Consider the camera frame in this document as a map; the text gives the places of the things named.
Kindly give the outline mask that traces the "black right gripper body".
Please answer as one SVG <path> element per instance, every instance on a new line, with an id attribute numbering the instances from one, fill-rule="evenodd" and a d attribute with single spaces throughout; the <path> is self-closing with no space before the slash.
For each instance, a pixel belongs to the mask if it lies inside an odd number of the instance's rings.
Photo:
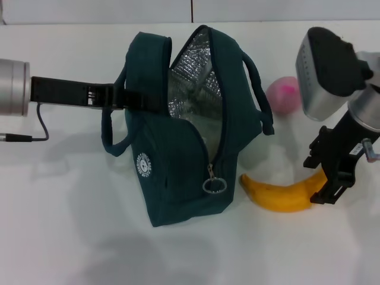
<path id="1" fill-rule="evenodd" d="M 337 125 L 328 133 L 324 144 L 322 168 L 328 180 L 338 181 L 343 185 L 353 185 L 356 181 L 356 164 L 363 154 L 350 152 L 365 138 L 372 138 L 372 132 L 361 126 L 346 112 Z"/>

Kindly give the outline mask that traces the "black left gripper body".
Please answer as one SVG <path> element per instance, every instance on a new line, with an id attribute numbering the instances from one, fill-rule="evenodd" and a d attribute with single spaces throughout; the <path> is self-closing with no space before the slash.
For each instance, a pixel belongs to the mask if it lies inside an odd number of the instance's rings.
<path id="1" fill-rule="evenodd" d="M 112 105 L 112 97 L 113 84 L 31 78 L 30 100 L 36 103 L 101 109 Z"/>

